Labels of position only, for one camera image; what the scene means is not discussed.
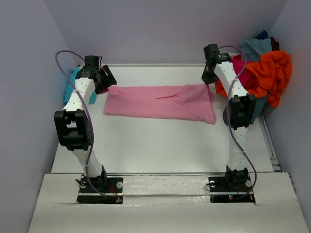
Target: magenta cloth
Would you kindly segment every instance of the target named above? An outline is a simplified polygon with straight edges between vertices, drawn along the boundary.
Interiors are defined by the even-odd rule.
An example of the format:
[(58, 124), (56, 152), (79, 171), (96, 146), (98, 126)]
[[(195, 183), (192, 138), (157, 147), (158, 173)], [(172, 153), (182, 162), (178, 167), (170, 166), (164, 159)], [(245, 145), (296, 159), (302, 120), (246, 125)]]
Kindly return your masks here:
[[(232, 58), (232, 65), (233, 65), (233, 68), (234, 68), (234, 71), (236, 74), (238, 74), (241, 71), (241, 69), (244, 66), (244, 63), (245, 63), (245, 61), (240, 61), (240, 60)], [(242, 74), (239, 76), (239, 80), (240, 80), (242, 86), (245, 86), (245, 84), (249, 80), (249, 78), (250, 78), (250, 74), (243, 71)]]
[(184, 119), (215, 124), (209, 86), (111, 86), (104, 113), (127, 117)]

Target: orange towel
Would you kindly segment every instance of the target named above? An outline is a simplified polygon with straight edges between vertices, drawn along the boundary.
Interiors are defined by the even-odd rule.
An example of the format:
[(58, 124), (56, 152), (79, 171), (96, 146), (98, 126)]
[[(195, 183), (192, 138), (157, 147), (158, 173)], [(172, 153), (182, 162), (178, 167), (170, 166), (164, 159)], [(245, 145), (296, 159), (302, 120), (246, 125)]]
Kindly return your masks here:
[[(292, 75), (291, 57), (284, 51), (272, 51), (262, 55), (259, 62), (247, 64), (244, 72), (250, 74), (244, 87), (248, 93), (257, 98), (268, 94), (268, 103), (275, 108)], [(218, 94), (227, 96), (219, 80), (215, 88)]]

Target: wall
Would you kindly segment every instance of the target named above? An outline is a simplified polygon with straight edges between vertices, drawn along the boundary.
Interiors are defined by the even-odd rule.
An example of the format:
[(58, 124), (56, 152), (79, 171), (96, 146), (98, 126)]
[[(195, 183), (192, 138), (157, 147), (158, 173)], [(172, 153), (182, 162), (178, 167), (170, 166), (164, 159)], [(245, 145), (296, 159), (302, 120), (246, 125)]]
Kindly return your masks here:
[(203, 63), (270, 30), (286, 0), (44, 0), (70, 49), (103, 63)]
[(68, 47), (42, 0), (2, 1), (0, 15), (0, 232), (23, 233), (56, 151), (66, 80), (54, 55)]
[(310, 103), (310, 0), (289, 0), (270, 35), (292, 57), (293, 74), (280, 105), (265, 109), (277, 158), (290, 172), (297, 197), (311, 230), (311, 103)]

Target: purple cable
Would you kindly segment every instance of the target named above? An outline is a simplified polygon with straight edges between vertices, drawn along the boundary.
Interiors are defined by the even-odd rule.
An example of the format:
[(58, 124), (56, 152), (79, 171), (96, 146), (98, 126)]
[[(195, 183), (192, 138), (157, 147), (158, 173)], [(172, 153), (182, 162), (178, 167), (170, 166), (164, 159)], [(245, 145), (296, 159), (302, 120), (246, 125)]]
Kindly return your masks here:
[[(226, 108), (226, 113), (227, 113), (227, 119), (230, 119), (230, 114), (229, 114), (229, 102), (230, 102), (230, 95), (231, 95), (231, 91), (232, 91), (232, 88), (233, 88), (233, 84), (235, 83), (235, 81), (239, 78), (239, 76), (242, 74), (242, 72), (245, 70), (245, 67), (246, 67), (246, 64), (247, 64), (247, 58), (246, 58), (246, 55), (245, 53), (239, 49), (238, 47), (235, 47), (235, 46), (230, 46), (230, 45), (225, 45), (225, 46), (221, 46), (219, 47), (219, 49), (222, 49), (222, 48), (234, 48), (234, 49), (237, 49), (241, 52), (241, 54), (244, 56), (245, 58), (245, 63), (243, 65), (243, 68), (241, 69), (241, 71), (237, 74), (237, 76), (235, 77), (235, 79), (232, 81), (231, 85), (230, 85), (230, 88), (229, 88), (229, 91), (228, 91), (228, 97), (227, 97), (227, 108)], [(243, 155), (245, 156), (245, 158), (248, 160), (250, 166), (252, 167), (252, 169), (254, 170), (254, 175), (255, 175), (255, 178), (254, 178), (254, 182), (252, 184), (252, 186), (249, 188), (249, 190), (243, 195), (243, 196), (240, 196), (236, 199), (234, 199), (234, 201), (237, 201), (237, 200), (240, 200), (244, 197), (246, 197), (247, 195), (249, 195), (249, 193), (253, 190), (255, 184), (256, 184), (256, 181), (257, 181), (257, 172), (256, 172), (256, 169), (254, 167), (254, 165), (252, 164), (251, 160), (248, 158), (246, 152), (244, 151), (244, 149), (242, 148), (242, 146), (238, 143), (238, 141), (235, 139), (234, 135), (233, 135), (233, 132), (232, 132), (232, 128), (231, 128), (231, 122), (230, 120), (228, 120), (228, 127), (229, 127), (229, 131), (230, 131), (230, 134), (231, 134), (231, 137), (233, 139), (233, 141), (235, 142), (235, 144), (238, 146), (238, 148), (241, 150), (241, 152), (243, 153)]]
[(104, 193), (102, 193), (101, 191), (99, 191), (97, 188), (94, 187), (94, 185), (92, 184), (91, 182), (91, 179), (89, 178), (89, 174), (88, 174), (88, 163), (89, 163), (89, 160), (91, 158), (91, 153), (92, 153), (92, 150), (93, 150), (93, 146), (94, 146), (94, 129), (93, 129), (93, 125), (92, 125), (92, 120), (91, 120), (91, 117), (89, 115), (89, 112), (88, 112), (88, 109), (87, 109), (87, 106), (86, 106), (86, 103), (84, 102), (81, 94), (79, 93), (79, 91), (76, 90), (76, 87), (75, 85), (72, 83), (72, 81), (70, 80), (69, 76), (65, 73), (65, 71), (62, 69), (62, 67), (60, 66), (59, 62), (58, 62), (58, 55), (60, 53), (63, 53), (63, 52), (68, 52), (68, 53), (72, 53), (78, 57), (80, 57), (83, 61), (83, 57), (81, 57), (79, 54), (73, 52), (73, 51), (70, 51), (70, 50), (61, 50), (61, 51), (58, 51), (56, 54), (55, 54), (55, 61), (56, 61), (56, 64), (58, 66), (58, 68), (60, 69), (60, 71), (63, 73), (63, 75), (66, 77), (66, 79), (68, 80), (68, 82), (70, 83), (70, 85), (73, 87), (73, 90), (76, 91), (77, 95), (79, 96), (80, 100), (81, 100), (81, 103), (84, 107), (84, 111), (86, 113), (86, 116), (87, 116), (87, 119), (89, 121), (89, 125), (90, 125), (90, 128), (91, 128), (91, 136), (92, 136), (92, 142), (91, 142), (91, 147), (89, 149), (89, 152), (88, 152), (88, 156), (87, 156), (87, 159), (86, 159), (86, 178), (87, 178), (87, 181), (89, 183), (89, 185), (92, 187), (92, 189), (97, 192), (98, 194), (100, 194), (101, 196), (105, 197), (105, 198), (110, 198), (108, 196), (106, 196)]

